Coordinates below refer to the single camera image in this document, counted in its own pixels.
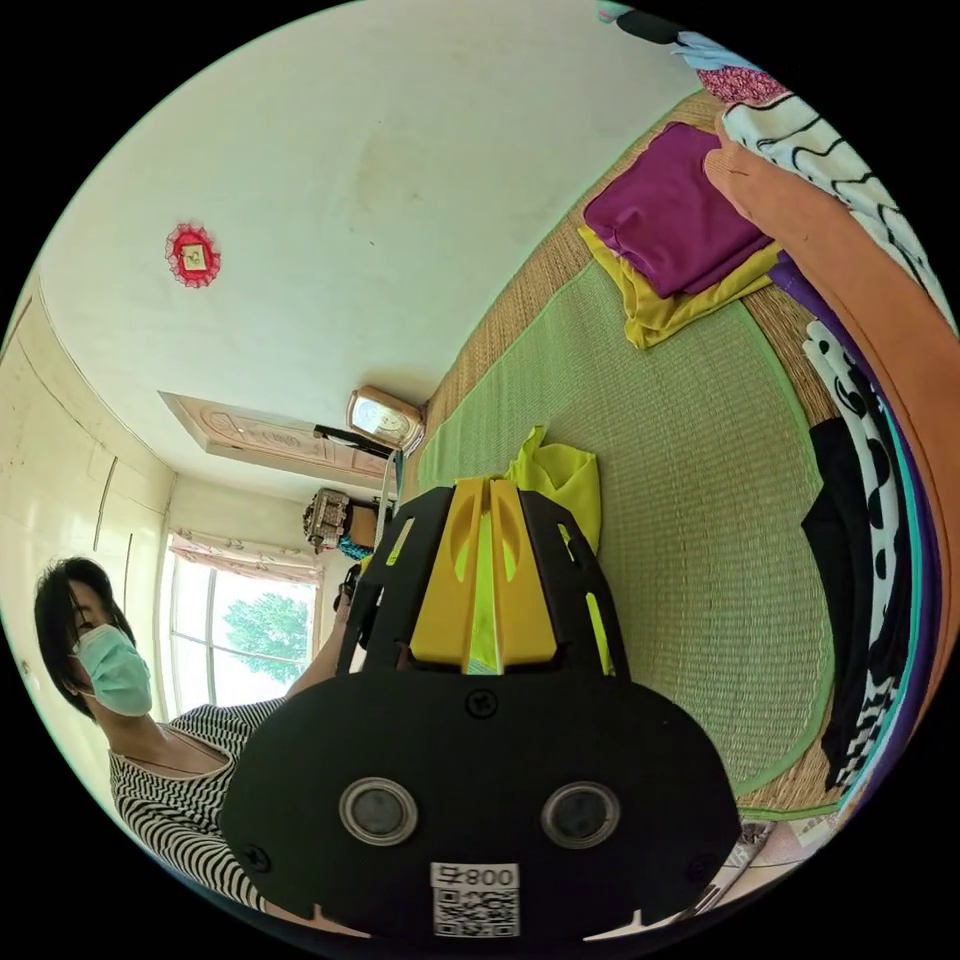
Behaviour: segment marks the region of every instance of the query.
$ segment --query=qr code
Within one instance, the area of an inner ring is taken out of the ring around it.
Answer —
[[[520,935],[519,890],[434,890],[434,933],[440,937]]]
[[[433,931],[439,937],[518,937],[520,873],[509,863],[434,863]]]

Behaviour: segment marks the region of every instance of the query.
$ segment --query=face mask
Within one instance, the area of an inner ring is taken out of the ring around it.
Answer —
[[[150,669],[122,630],[110,624],[94,627],[74,649],[98,703],[122,717],[150,712]]]

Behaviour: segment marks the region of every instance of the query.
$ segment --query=yellow cloth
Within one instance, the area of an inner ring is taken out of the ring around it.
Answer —
[[[577,450],[563,443],[543,445],[544,428],[534,427],[510,464],[505,479],[521,490],[532,490],[549,497],[573,515],[594,553],[600,545],[600,471],[595,454]],[[507,573],[512,573],[513,558],[507,555]],[[466,550],[458,560],[462,576]],[[599,615],[591,608],[591,618],[604,669],[609,672],[610,658]],[[496,627],[493,616],[493,544],[490,516],[480,523],[480,544],[477,557],[477,596],[474,606],[470,659],[489,670],[499,672]]]
[[[701,293],[677,293],[661,300],[646,278],[610,250],[589,227],[579,227],[578,232],[593,259],[606,270],[623,294],[623,309],[627,315],[625,333],[627,339],[641,350],[662,343],[692,321],[714,313],[748,293],[762,290],[770,283],[767,273],[776,265],[781,250],[778,243],[770,243]]]

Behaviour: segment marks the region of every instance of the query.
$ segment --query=red decorative ornament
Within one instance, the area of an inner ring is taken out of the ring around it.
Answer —
[[[178,223],[167,237],[170,272],[185,287],[208,287],[220,272],[220,251],[197,223]]]

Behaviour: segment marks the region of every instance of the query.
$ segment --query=purple cloth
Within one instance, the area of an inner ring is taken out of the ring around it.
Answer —
[[[669,123],[583,212],[662,300],[701,293],[771,242],[703,172],[704,157],[719,146],[712,133]]]
[[[910,676],[906,678],[906,689],[900,706],[900,713],[896,724],[887,742],[883,756],[874,768],[870,785],[864,792],[862,802],[866,802],[874,793],[881,781],[887,776],[893,765],[899,759],[910,735],[913,732],[917,715],[927,693],[927,684],[930,679],[930,670],[933,666],[933,657],[936,650],[937,634],[940,629],[940,554],[936,549],[936,536],[933,528],[933,517],[930,513],[930,504],[924,491],[916,461],[910,452],[910,447],[903,436],[903,431],[897,423],[896,417],[883,390],[877,383],[873,371],[870,369],[863,354],[856,343],[847,333],[837,315],[830,309],[819,292],[809,280],[800,272],[800,269],[790,258],[790,255],[781,252],[779,262],[770,270],[770,279],[784,293],[791,296],[802,307],[806,307],[839,341],[850,359],[860,368],[863,374],[874,385],[877,396],[883,401],[897,439],[903,449],[909,473],[910,484],[913,488],[914,499],[917,504],[918,523],[920,527],[920,549],[923,558],[923,582],[920,588],[920,623],[917,636],[917,649],[914,653],[913,666]]]

